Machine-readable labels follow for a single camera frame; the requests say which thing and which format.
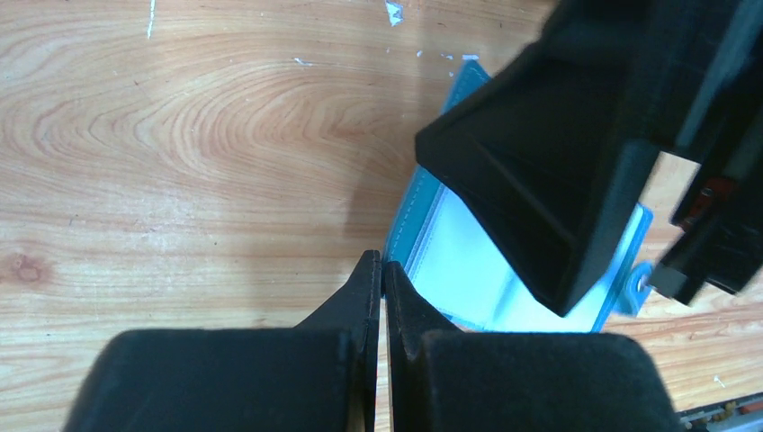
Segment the blue card holder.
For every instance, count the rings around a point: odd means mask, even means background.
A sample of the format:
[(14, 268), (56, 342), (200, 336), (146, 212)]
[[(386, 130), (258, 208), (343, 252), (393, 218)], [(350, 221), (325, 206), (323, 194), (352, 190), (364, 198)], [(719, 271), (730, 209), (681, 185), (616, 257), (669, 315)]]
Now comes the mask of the blue card holder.
[(451, 322), (488, 332), (598, 332), (613, 313), (636, 316), (651, 288), (636, 257), (653, 219), (637, 205), (610, 266), (560, 317), (538, 302), (462, 200), (417, 166), (385, 242), (417, 292)]

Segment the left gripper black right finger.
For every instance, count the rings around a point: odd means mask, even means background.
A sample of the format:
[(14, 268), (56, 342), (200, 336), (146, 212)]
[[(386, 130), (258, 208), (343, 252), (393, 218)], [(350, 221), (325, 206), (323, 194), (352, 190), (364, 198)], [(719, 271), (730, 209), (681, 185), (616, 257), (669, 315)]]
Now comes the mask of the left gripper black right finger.
[(397, 431), (678, 431), (651, 357), (610, 333), (466, 332), (384, 271)]

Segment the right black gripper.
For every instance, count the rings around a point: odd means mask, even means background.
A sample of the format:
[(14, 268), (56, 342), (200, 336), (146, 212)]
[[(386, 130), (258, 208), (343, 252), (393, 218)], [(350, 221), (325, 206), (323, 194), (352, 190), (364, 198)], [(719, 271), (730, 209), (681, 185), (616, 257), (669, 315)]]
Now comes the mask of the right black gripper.
[(762, 267), (762, 4), (561, 1), (415, 148), (560, 316), (608, 268), (657, 156), (695, 162), (651, 284), (737, 295)]

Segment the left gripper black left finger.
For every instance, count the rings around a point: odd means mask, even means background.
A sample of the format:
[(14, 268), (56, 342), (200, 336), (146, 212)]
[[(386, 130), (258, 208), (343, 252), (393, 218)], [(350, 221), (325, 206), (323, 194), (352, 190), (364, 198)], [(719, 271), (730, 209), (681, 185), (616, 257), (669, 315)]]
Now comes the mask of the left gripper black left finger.
[(67, 431), (370, 431), (382, 261), (291, 328), (122, 332), (102, 350)]

